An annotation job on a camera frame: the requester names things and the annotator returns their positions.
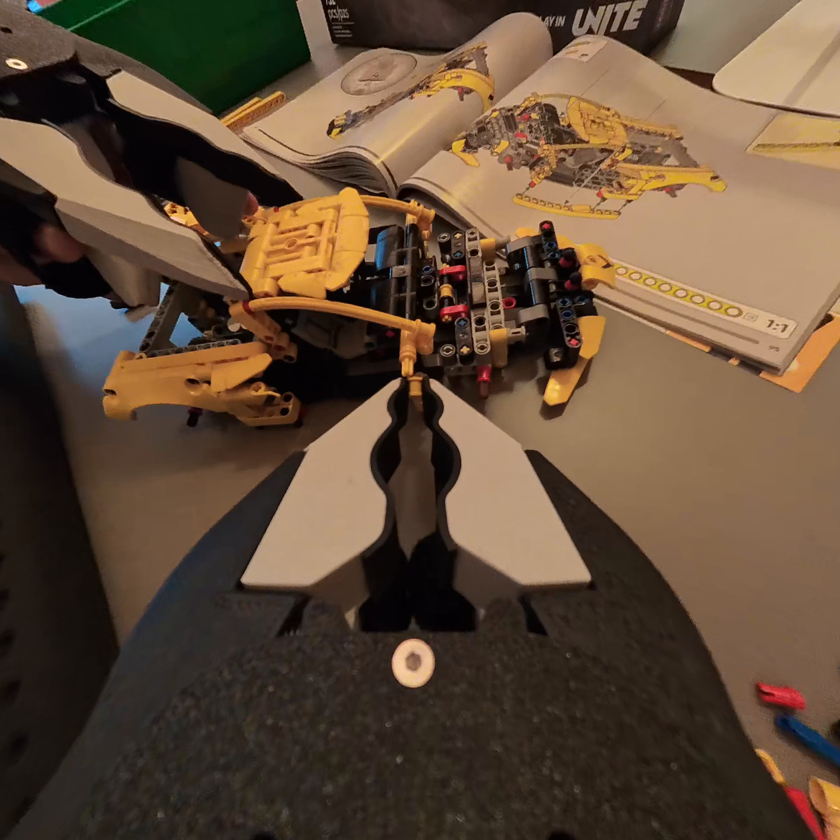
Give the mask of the grey desk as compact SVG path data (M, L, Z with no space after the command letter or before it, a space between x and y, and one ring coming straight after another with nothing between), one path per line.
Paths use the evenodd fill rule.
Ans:
M141 324L94 301L20 293L58 405L119 641L176 563L293 450L351 411L307 409L300 428L257 432L175 409L136 421L102 411L102 384ZM779 732L762 681L838 719L838 350L795 395L741 365L605 307L605 340L581 389L541 408L519 360L486 416L551 460L645 551L699 628L754 745L786 780L837 771Z

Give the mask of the green plastic bin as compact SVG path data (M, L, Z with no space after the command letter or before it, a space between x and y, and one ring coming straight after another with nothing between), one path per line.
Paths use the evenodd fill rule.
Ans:
M48 21L141 61L215 113L310 60L294 1L29 2Z

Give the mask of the yellow black brick car model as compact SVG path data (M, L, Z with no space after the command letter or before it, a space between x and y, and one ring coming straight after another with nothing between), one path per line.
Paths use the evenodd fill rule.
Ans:
M465 376L487 396L516 348L542 357L544 404L565 404L600 349L595 293L615 289L613 261L550 220L512 239L468 228L433 240L433 222L423 204L352 188L261 207L219 243L248 298L167 282L140 347L104 382L105 416L178 406L189 427L205 413L299 425L310 403L414 373Z

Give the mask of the pile of mixed brick pins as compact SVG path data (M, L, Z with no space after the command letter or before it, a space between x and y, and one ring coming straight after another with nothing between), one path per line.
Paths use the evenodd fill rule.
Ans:
M776 686L762 682L754 685L757 698L766 706L778 711L775 727L790 736L802 747L839 770L838 724L831 727L831 738L825 738L817 730L800 720L797 712L806 709L802 693L789 686ZM764 750L755 750L759 760L773 781L793 804L814 839L839 838L839 786L827 780L811 777L807 791L789 785L776 762Z

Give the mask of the instruction booklet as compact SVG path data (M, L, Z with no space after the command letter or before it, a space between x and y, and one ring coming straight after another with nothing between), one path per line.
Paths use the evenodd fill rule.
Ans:
M595 32L515 13L438 56L370 49L258 119L272 158L494 238L516 311L580 288L781 373L838 300L838 171L792 114L705 91Z

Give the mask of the person's left hand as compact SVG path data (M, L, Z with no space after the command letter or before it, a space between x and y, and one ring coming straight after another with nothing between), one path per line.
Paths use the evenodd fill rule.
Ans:
M83 244L69 236L60 227L41 224L24 237L24 244L15 247L15 252L1 246L1 281L16 287L43 285L37 269L50 264L73 264L86 255Z

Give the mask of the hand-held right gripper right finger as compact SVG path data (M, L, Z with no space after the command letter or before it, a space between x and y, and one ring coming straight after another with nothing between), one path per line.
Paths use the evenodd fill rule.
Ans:
M475 608L586 587L581 554L520 444L436 381L425 384L437 529Z

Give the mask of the long yellow brick beam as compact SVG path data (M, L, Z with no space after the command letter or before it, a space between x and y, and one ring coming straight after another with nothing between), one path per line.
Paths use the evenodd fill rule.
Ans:
M236 110L220 118L220 122L235 133L242 133L257 121L281 109L287 102L282 91L275 91L264 98L252 98Z

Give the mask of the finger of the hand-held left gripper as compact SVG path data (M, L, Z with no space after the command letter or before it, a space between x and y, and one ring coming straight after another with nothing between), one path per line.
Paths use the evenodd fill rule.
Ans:
M187 207L216 238L231 238L252 203L283 207L300 193L210 112L126 70L107 79L108 113L134 186Z
M2 183L19 203L89 249L91 261L114 289L130 290L120 276L123 263L168 280L230 299L247 299L249 290L203 238L172 221L149 198L110 181L96 171L77 143L43 123L1 120Z

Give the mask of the white wooden book stand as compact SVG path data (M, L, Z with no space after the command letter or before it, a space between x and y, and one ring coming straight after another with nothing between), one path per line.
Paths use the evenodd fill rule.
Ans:
M801 1L719 70L715 92L839 117L839 2Z

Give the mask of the dark toy car set box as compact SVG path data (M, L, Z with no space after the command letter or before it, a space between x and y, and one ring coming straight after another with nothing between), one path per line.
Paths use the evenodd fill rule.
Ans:
M684 1L302 1L309 39L337 46L444 51L509 14L540 18L558 53L599 35L648 53L675 29Z

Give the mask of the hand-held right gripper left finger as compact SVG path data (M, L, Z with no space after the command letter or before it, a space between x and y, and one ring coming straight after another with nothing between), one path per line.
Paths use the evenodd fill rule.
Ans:
M407 386L392 381L306 447L240 583L360 607L405 555L390 481L402 460Z

